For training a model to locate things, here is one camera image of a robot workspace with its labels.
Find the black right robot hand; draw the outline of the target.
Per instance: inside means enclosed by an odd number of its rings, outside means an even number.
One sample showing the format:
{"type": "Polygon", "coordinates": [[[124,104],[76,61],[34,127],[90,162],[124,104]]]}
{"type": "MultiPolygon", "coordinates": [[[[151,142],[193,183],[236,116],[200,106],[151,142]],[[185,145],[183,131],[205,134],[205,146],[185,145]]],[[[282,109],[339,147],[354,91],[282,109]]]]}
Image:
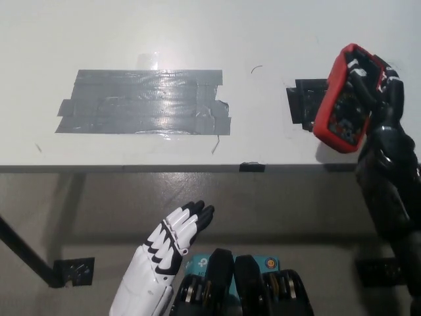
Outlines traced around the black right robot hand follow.
{"type": "Polygon", "coordinates": [[[397,71],[383,59],[374,60],[383,67],[380,87],[368,87],[368,75],[351,54],[348,62],[348,84],[357,99],[371,112],[366,129],[366,143],[359,161],[374,158],[374,164],[397,186],[419,186],[420,166],[414,152],[414,140],[405,132],[401,119],[405,104],[404,83],[397,71]]]}

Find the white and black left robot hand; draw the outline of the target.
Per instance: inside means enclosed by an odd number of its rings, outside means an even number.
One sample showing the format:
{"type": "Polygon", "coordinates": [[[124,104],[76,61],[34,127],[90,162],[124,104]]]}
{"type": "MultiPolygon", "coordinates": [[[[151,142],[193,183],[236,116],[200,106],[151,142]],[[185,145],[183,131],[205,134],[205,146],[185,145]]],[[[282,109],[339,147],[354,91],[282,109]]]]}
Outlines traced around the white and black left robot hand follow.
{"type": "Polygon", "coordinates": [[[162,315],[174,293],[172,283],[214,206],[189,202],[168,214],[138,246],[116,291],[109,315],[162,315]]]}

